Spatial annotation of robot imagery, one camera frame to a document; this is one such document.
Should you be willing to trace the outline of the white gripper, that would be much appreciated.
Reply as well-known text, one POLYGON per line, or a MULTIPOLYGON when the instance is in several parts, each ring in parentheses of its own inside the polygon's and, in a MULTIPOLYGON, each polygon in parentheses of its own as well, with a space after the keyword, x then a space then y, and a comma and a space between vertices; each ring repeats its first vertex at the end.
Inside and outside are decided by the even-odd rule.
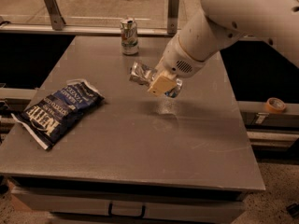
POLYGON ((176 77, 192 77, 205 64, 188 55, 175 35, 166 45, 163 56, 155 67, 160 74, 150 83, 148 92, 160 96, 176 87, 176 77))

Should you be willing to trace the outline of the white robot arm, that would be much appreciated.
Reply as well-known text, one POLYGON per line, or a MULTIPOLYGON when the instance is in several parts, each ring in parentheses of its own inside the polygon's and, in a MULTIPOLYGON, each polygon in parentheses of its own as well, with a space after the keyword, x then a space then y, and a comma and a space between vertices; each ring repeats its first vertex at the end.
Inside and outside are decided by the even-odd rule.
POLYGON ((253 35, 299 66, 299 3, 295 0, 200 0, 200 7, 167 44, 149 93, 172 91, 215 53, 253 35))

